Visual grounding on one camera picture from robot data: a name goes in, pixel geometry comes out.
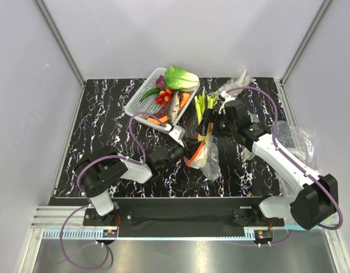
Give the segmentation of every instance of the metal floor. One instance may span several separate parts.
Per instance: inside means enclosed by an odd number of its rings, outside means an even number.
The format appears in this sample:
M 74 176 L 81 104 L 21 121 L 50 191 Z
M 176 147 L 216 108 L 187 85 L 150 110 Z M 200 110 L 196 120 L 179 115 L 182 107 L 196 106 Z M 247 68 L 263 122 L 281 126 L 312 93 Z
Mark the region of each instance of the metal floor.
M 276 230 L 274 241 L 282 240 L 285 234 L 285 231 Z M 105 250 L 93 245 L 77 252 L 88 243 L 87 240 L 64 241 L 66 252 L 74 262 L 94 267 L 103 261 Z M 337 272 L 326 236 L 317 230 L 295 232 L 282 245 L 260 249 L 219 241 L 116 241 L 110 249 L 114 257 L 112 265 L 109 259 L 96 272 Z M 63 260 L 59 240 L 44 239 L 33 272 L 84 272 Z

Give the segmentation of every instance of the silver fish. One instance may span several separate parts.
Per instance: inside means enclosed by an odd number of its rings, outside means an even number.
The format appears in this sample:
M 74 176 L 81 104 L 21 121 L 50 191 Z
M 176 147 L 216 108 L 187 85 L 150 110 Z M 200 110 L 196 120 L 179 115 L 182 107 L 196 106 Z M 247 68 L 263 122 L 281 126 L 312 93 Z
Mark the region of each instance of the silver fish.
M 174 123 L 180 109 L 179 91 L 175 91 L 170 103 L 168 104 L 168 117 L 171 123 Z

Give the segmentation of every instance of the marble countertop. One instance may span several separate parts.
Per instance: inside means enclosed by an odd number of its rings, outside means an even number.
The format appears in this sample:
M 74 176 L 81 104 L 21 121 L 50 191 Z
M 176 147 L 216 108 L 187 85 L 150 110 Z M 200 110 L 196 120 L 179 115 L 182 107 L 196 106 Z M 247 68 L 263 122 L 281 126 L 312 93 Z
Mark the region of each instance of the marble countertop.
M 229 78 L 201 78 L 198 92 L 216 91 Z M 127 126 L 129 116 L 124 107 L 145 79 L 88 80 L 77 114 L 74 130 L 66 153 L 55 197 L 81 197 L 76 186 L 72 166 L 79 159 L 105 145 L 115 146 L 123 155 L 139 159 L 140 151 L 130 138 Z M 273 78 L 254 78 L 250 86 L 268 92 L 277 103 L 279 119 L 286 120 Z M 258 92 L 243 91 L 242 99 L 251 113 L 270 126 L 274 119 L 271 104 Z M 195 106 L 190 104 L 179 121 L 189 137 L 195 135 L 197 125 Z M 146 125 L 134 123 L 134 132 L 145 150 L 156 145 L 169 145 L 172 140 Z M 111 197 L 223 197 L 278 195 L 278 180 L 271 167 L 259 158 L 242 160 L 242 147 L 232 139 L 215 139 L 219 150 L 221 177 L 207 180 L 200 170 L 189 168 L 178 161 L 163 173 L 161 183 L 140 185 L 119 180 L 111 187 Z

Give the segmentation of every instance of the plastic basket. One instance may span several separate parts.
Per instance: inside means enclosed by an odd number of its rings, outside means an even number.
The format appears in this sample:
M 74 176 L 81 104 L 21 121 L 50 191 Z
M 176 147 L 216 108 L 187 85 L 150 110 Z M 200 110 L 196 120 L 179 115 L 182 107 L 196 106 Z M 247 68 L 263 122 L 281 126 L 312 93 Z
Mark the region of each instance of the plastic basket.
M 156 68 L 151 75 L 145 80 L 143 85 L 137 90 L 137 92 L 134 94 L 134 96 L 130 99 L 128 104 L 124 107 L 124 112 L 129 115 L 133 116 L 137 112 L 146 112 L 149 114 L 156 114 L 157 112 L 160 111 L 160 109 L 163 107 L 159 104 L 156 103 L 156 97 L 157 96 L 149 96 L 148 98 L 144 99 L 142 102 L 140 102 L 140 99 L 146 93 L 148 90 L 155 88 L 156 87 L 156 81 L 160 76 L 164 76 L 166 72 L 166 68 L 159 67 Z M 186 108 L 188 108 L 190 102 L 193 100 L 196 92 L 198 91 L 198 88 L 194 90 L 191 93 L 190 99 L 186 102 L 186 105 L 184 108 L 181 110 L 175 121 L 172 123 L 173 125 L 176 125 L 182 115 L 184 114 Z M 169 131 L 165 130 L 162 126 L 156 125 L 150 121 L 147 121 L 146 119 L 137 116 L 135 117 L 135 120 L 138 122 L 145 124 L 151 128 L 154 128 L 160 132 L 168 134 Z

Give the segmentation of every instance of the lettuce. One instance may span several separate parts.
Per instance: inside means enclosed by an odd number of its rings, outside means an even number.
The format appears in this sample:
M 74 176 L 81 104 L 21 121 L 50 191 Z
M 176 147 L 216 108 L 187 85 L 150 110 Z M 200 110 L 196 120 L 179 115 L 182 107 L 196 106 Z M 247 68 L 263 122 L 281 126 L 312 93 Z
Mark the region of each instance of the lettuce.
M 192 92 L 199 86 L 199 78 L 197 75 L 185 71 L 181 67 L 172 65 L 165 72 L 165 85 L 173 90 L 184 92 Z

